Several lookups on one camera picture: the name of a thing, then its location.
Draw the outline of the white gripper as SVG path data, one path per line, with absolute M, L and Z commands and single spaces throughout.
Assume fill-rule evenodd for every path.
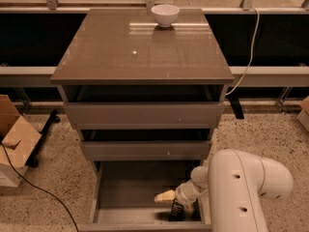
M 154 202 L 172 203 L 176 198 L 177 202 L 183 205 L 186 211 L 189 211 L 192 208 L 193 203 L 208 192 L 208 182 L 197 183 L 193 180 L 189 180 L 179 185 L 175 191 L 167 190 L 158 194 L 154 198 Z

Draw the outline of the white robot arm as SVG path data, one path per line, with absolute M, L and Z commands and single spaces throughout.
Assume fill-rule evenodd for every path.
M 209 197 L 211 232 L 267 232 L 260 199 L 281 199 L 293 190 L 290 170 L 282 163 L 243 151 L 226 149 L 198 166 L 190 179 L 174 190 L 158 194 L 156 203 L 170 203 L 171 217 L 203 195 Z

